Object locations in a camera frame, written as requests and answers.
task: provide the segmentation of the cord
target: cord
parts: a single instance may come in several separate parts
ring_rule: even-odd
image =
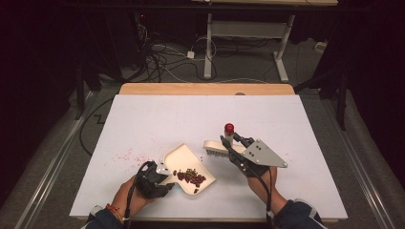
[[[264,187],[265,190],[266,190],[266,194],[267,194],[266,221],[267,221],[267,223],[268,223],[270,229],[273,229],[274,227],[273,227],[273,223],[272,223],[272,221],[271,221],[271,217],[268,215],[268,212],[271,211],[271,182],[272,182],[272,180],[271,180],[271,171],[270,171],[270,168],[268,168],[269,173],[270,173],[270,189],[268,189],[266,183],[263,181],[263,179],[262,179],[258,174],[256,174],[256,172],[254,172],[254,171],[253,171],[250,167],[248,167],[248,166],[245,166],[245,167],[249,170],[249,172],[251,172],[256,178],[259,179],[260,183],[262,183],[263,187]]]
[[[140,166],[140,168],[138,169],[137,174],[135,175],[134,182],[132,183],[131,188],[128,191],[127,205],[126,205],[126,208],[125,208],[125,215],[124,215],[124,226],[123,226],[124,229],[129,229],[129,227],[131,225],[131,220],[130,220],[131,200],[132,200],[132,195],[134,194],[135,185],[137,183],[139,171],[141,171],[148,163],[149,163],[149,161],[146,161]]]
[[[80,132],[79,132],[80,145],[81,145],[81,147],[83,148],[83,150],[86,152],[86,154],[88,154],[89,156],[92,156],[93,154],[86,148],[86,146],[84,145],[84,142],[83,142],[82,134],[83,134],[84,126],[85,126],[86,123],[89,121],[90,117],[92,117],[93,114],[94,114],[98,109],[100,109],[102,106],[104,106],[105,104],[107,104],[108,102],[113,101],[113,100],[114,100],[114,98],[109,98],[109,99],[107,99],[106,101],[102,102],[100,105],[98,105],[98,106],[86,117],[86,119],[85,119],[84,122],[83,122],[83,125],[82,125],[81,128],[80,128]]]

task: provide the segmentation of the floor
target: floor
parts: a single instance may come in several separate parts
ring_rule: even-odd
[[[278,49],[278,41],[217,41],[217,54],[213,58],[216,77],[210,82],[281,83],[270,52]],[[313,40],[288,44],[283,60],[292,86],[311,78],[322,57],[314,50],[315,44]],[[203,61],[183,60],[190,47],[159,43],[153,49],[160,58],[157,62],[160,65],[166,62],[165,71],[161,75],[154,71],[156,64],[152,59],[150,74],[144,73],[134,81],[206,81],[202,79]],[[202,51],[198,51],[198,47],[195,51],[195,59],[202,59]],[[134,71],[130,65],[122,66],[124,76]],[[101,75],[100,81],[100,92],[87,91],[86,110],[79,120],[75,120],[77,101],[72,94],[72,108],[44,139],[0,210],[1,229],[80,228],[84,225],[83,220],[70,218],[69,212],[102,131],[110,99],[120,87],[106,75]],[[321,100],[317,92],[306,89],[299,95],[349,215],[348,219],[326,222],[326,225],[329,228],[400,228],[405,222],[401,214],[405,206],[404,191],[368,134],[350,92],[345,132],[334,118],[336,100]],[[135,222],[134,225],[137,228],[266,228],[262,223]]]

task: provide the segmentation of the white tabletop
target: white tabletop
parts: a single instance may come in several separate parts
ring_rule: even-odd
[[[176,185],[137,219],[265,220],[265,204],[236,166],[203,149],[205,140],[220,139],[228,122],[288,163],[278,173],[281,194],[305,199],[323,219],[347,218],[298,95],[117,95],[70,216],[87,217],[95,205],[111,202],[142,162],[185,143],[216,181],[195,196]]]

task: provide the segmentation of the desk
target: desk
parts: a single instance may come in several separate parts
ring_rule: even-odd
[[[136,220],[265,221],[265,205],[236,166],[203,150],[205,140],[219,139],[226,122],[241,135],[260,138],[288,163],[277,181],[286,198],[309,201],[323,219],[347,218],[299,96],[289,85],[256,84],[123,85],[70,216],[87,217],[94,205],[112,200],[141,162],[185,143],[217,180],[195,196],[176,185]],[[191,135],[190,129],[199,131]]]
[[[310,5],[312,7],[336,6],[337,0],[211,0],[213,3],[230,4],[261,4],[261,5]],[[292,29],[295,15],[290,15],[286,23],[270,22],[242,22],[242,21],[215,21],[212,19],[212,13],[208,14],[207,32],[206,32],[206,55],[204,63],[204,78],[211,78],[212,65],[212,36],[232,36],[232,37],[257,37],[257,38],[281,38],[281,44],[278,52],[273,53],[274,63],[277,67],[280,79],[288,83],[288,75],[282,60],[289,33]]]

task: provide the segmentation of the human hand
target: human hand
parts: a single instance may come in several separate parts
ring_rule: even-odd
[[[119,213],[120,216],[125,215],[125,208],[126,208],[126,203],[127,203],[127,197],[128,197],[128,192],[129,189],[131,188],[132,184],[134,183],[135,176],[131,177],[129,180],[127,180],[125,183],[121,184],[119,187],[119,190],[117,191],[116,195],[114,196],[114,200],[111,203],[114,207],[117,208],[117,212]],[[131,205],[130,205],[130,217],[136,215],[137,213],[142,210],[144,206],[146,206],[149,203],[154,202],[156,199],[155,198],[144,198],[137,188],[134,189],[134,194],[132,195],[131,199]]]
[[[262,180],[265,182],[268,190],[271,193],[270,209],[274,215],[287,204],[287,200],[280,195],[276,189],[277,167],[268,168],[268,172],[262,174]],[[247,183],[250,189],[264,202],[267,203],[267,192],[263,184],[256,177],[248,177]]]

